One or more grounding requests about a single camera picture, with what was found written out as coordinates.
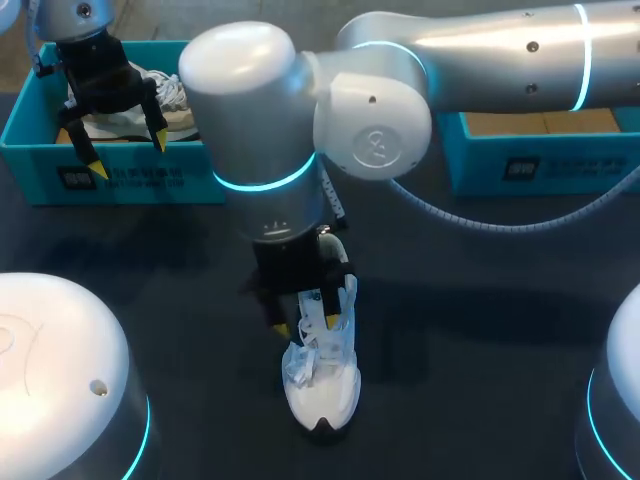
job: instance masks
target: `white robotic arm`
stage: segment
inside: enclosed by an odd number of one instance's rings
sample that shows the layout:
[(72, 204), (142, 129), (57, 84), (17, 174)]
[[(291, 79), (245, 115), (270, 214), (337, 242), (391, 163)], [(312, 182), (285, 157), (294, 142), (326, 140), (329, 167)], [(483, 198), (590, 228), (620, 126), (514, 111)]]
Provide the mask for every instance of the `white robotic arm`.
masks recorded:
[(0, 0), (0, 35), (16, 23), (20, 6), (20, 0)]

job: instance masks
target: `shoe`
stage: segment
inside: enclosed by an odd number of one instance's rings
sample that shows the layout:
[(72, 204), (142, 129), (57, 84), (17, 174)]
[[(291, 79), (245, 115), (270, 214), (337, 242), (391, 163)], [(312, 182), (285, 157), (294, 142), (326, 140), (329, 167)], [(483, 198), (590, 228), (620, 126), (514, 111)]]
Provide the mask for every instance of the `shoe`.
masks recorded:
[[(325, 258), (348, 262), (340, 240), (321, 234)], [(320, 290), (298, 294), (301, 344), (294, 342), (282, 357), (282, 381), (296, 420), (311, 433), (341, 430), (353, 416), (360, 398), (360, 371), (354, 350), (355, 300), (358, 289), (353, 275), (340, 288), (341, 315), (325, 318)]]
[[(145, 70), (131, 63), (142, 78), (153, 78), (158, 86), (158, 102), (169, 124), (168, 142), (191, 141), (200, 138), (187, 104), (184, 86), (177, 75), (167, 75), (158, 70)], [(69, 87), (69, 101), (74, 102)], [(126, 112), (92, 114), (83, 117), (84, 127), (91, 140), (151, 141), (142, 107), (137, 105)]]

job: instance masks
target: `silver arm segment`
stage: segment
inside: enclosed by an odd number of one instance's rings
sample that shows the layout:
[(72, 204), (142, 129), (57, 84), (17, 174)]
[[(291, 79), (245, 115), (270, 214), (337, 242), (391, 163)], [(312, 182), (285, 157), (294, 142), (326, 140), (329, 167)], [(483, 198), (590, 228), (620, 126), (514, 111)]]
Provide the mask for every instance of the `silver arm segment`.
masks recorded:
[(391, 179), (426, 153), (432, 112), (638, 104), (638, 10), (619, 1), (445, 19), (374, 12), (317, 54), (296, 54), (277, 27), (241, 22), (196, 38), (180, 73), (241, 230), (280, 243), (320, 222), (314, 151), (351, 175)]
[(339, 48), (406, 48), (424, 67), (432, 111), (520, 113), (631, 105), (640, 99), (634, 2), (426, 19), (374, 12)]

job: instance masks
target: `cyan plastic bin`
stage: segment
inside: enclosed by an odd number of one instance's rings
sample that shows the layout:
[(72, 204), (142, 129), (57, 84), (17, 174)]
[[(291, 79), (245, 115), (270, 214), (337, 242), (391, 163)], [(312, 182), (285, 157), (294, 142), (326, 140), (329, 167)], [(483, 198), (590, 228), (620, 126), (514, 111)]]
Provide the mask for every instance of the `cyan plastic bin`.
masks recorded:
[(621, 133), (472, 136), (463, 113), (439, 115), (453, 190), (461, 196), (604, 193), (640, 165), (640, 108), (612, 112)]
[[(123, 42), (129, 60), (177, 73), (187, 42)], [(45, 64), (55, 46), (42, 48)], [(57, 111), (67, 100), (59, 72), (38, 79), (29, 73), (0, 138), (0, 153), (32, 205), (219, 204), (223, 192), (201, 142), (169, 143), (164, 154), (151, 143), (96, 143), (110, 180), (84, 167), (72, 145), (56, 145)]]

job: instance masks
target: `white cable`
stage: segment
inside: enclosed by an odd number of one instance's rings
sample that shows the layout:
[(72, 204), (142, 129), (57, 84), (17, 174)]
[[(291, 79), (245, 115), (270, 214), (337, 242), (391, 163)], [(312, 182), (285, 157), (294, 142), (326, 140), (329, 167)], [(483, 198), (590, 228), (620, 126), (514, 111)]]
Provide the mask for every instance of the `white cable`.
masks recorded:
[(42, 62), (40, 55), (38, 54), (38, 47), (36, 45), (36, 18), (38, 17), (38, 10), (40, 9), (40, 0), (29, 0), (29, 7), (27, 8), (27, 26), (25, 31), (27, 49), (29, 51), (29, 58), (31, 58), (31, 65), (36, 73), (40, 73)]
[(329, 174), (327, 170), (324, 168), (322, 162), (318, 162), (320, 165), (320, 175), (322, 176), (322, 188), (324, 189), (324, 193), (331, 204), (331, 209), (333, 210), (333, 214), (336, 219), (344, 218), (345, 213), (342, 208), (342, 202), (338, 198), (338, 194), (333, 188), (333, 184), (331, 183), (331, 179), (329, 178)]
[(495, 225), (492, 223), (483, 223), (477, 222), (475, 220), (469, 220), (466, 218), (459, 217), (457, 215), (453, 215), (451, 213), (447, 213), (444, 210), (431, 205), (424, 200), (416, 197), (414, 194), (405, 190), (398, 182), (395, 180), (391, 180), (389, 183), (394, 192), (400, 194), (401, 197), (410, 201), (414, 205), (416, 205), (420, 210), (426, 212), (429, 215), (445, 220), (449, 223), (453, 223), (455, 225), (459, 225), (461, 227), (469, 228), (471, 230), (482, 230), (487, 232), (496, 232), (496, 233), (532, 233), (532, 232), (540, 232), (545, 230), (550, 230), (552, 228), (560, 227), (562, 225), (566, 225), (567, 223), (574, 222), (576, 220), (580, 220), (585, 218), (589, 214), (595, 212), (601, 207), (609, 204), (613, 199), (619, 196), (622, 192), (624, 192), (627, 188), (629, 188), (636, 180), (640, 178), (640, 167), (636, 167), (629, 175), (624, 177), (618, 184), (616, 184), (611, 190), (607, 193), (594, 200), (593, 202), (585, 205), (584, 207), (576, 210), (575, 212), (569, 213), (567, 215), (563, 215), (560, 218), (556, 218), (554, 220), (547, 220), (545, 222), (539, 223), (531, 223), (528, 225)]

